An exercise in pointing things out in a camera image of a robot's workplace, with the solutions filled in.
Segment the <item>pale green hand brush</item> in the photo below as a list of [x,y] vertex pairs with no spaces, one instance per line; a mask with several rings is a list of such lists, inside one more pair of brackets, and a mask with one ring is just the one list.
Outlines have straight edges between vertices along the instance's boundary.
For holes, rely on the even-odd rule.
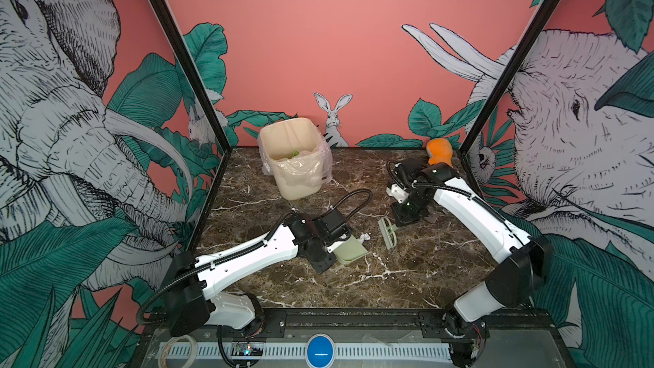
[[378,227],[387,249],[395,249],[398,243],[396,235],[398,227],[387,216],[383,216],[378,220]]

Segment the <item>pale green dustpan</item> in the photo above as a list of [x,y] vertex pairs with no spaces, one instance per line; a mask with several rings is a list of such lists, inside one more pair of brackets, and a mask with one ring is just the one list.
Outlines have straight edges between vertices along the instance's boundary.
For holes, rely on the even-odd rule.
[[333,254],[337,258],[337,262],[342,265],[349,265],[362,257],[365,257],[369,251],[359,242],[354,236],[350,236],[344,242],[333,250]]

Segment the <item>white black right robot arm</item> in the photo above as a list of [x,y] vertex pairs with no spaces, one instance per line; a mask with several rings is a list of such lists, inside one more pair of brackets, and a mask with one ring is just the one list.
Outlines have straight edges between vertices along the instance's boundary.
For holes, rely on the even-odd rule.
[[424,165],[413,158],[389,161],[387,193],[398,226],[427,217],[437,204],[453,214],[497,262],[483,282],[459,296],[441,316],[453,338],[475,333],[483,318],[503,308],[528,303],[544,286],[554,254],[545,237],[534,238],[495,211],[447,163]]

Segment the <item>cream plastic trash bin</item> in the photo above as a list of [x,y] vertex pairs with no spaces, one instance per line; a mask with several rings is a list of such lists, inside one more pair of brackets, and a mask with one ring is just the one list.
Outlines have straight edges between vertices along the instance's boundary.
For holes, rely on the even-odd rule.
[[[262,172],[274,178],[281,196],[298,200],[332,180],[332,153],[310,119],[294,118],[262,128],[258,139]],[[290,158],[296,150],[299,155]]]

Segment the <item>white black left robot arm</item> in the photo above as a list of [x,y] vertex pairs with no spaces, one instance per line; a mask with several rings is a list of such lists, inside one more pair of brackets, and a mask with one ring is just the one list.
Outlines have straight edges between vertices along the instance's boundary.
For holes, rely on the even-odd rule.
[[352,235],[348,221],[337,209],[317,217],[290,211],[267,233],[242,245],[200,257],[180,255],[161,287],[140,306],[136,320],[140,325],[163,324],[172,337],[204,325],[255,337],[266,325],[259,301],[252,294],[226,294],[225,289],[266,267],[298,257],[322,274],[336,263],[336,248]]

